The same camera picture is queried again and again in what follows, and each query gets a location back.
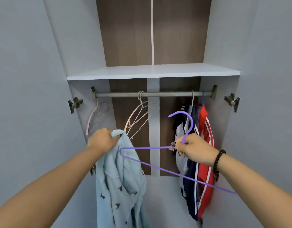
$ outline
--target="blue fleece garment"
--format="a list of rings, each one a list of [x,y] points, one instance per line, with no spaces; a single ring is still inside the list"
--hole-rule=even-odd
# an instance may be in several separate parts
[[[148,228],[148,219],[142,207],[146,192],[146,177],[141,164],[123,158],[119,149],[133,147],[123,130],[117,144],[96,162],[96,201],[98,228]],[[135,149],[123,149],[125,156],[138,159]]]

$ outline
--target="hand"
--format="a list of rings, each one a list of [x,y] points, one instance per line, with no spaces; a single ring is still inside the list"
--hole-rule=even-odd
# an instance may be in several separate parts
[[[175,148],[179,155],[184,154],[189,159],[213,167],[219,151],[203,140],[199,135],[193,133],[186,137],[185,144],[182,144],[182,138],[177,139]]]
[[[100,152],[101,155],[108,153],[117,143],[119,135],[111,137],[112,130],[106,128],[97,130],[88,140],[87,150]]]

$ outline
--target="white shelf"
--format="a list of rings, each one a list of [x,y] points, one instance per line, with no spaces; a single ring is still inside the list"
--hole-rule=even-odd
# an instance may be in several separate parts
[[[239,70],[205,63],[105,67],[67,76],[67,80],[129,79],[153,77],[236,76]]]

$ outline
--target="cabinet hinge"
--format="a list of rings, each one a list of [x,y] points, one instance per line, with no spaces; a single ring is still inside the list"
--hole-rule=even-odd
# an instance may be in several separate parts
[[[235,95],[231,93],[230,96],[225,96],[224,100],[227,101],[230,106],[233,106],[233,111],[237,112],[240,98],[235,99]]]
[[[78,99],[77,97],[73,98],[74,103],[69,100],[69,107],[70,107],[70,111],[73,114],[74,113],[74,108],[78,108],[84,101],[83,99]]]

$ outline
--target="bird print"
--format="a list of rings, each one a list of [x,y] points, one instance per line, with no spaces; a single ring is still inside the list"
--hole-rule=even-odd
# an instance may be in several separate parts
[[[116,203],[115,204],[115,209],[118,209],[121,203]]]

